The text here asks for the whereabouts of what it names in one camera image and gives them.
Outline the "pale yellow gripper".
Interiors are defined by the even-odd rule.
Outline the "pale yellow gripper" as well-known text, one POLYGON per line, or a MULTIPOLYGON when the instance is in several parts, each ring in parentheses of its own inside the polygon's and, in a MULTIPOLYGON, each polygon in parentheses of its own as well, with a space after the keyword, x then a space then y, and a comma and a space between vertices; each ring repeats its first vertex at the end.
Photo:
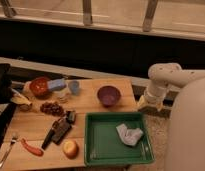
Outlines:
POLYGON ((137 110, 141 110, 145 107, 154 107, 157 109, 158 112, 160 112, 163 108, 163 103, 162 102, 149 102, 144 95, 142 95, 138 102, 137 102, 137 110))

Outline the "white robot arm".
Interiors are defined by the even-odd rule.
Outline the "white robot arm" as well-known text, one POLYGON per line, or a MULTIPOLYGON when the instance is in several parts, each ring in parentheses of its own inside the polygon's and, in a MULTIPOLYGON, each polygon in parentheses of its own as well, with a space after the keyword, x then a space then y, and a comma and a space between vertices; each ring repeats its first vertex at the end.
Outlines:
POLYGON ((149 68, 148 77, 138 109, 160 111, 169 87, 180 88, 170 113, 164 171, 205 171, 205 70, 160 63, 149 68))

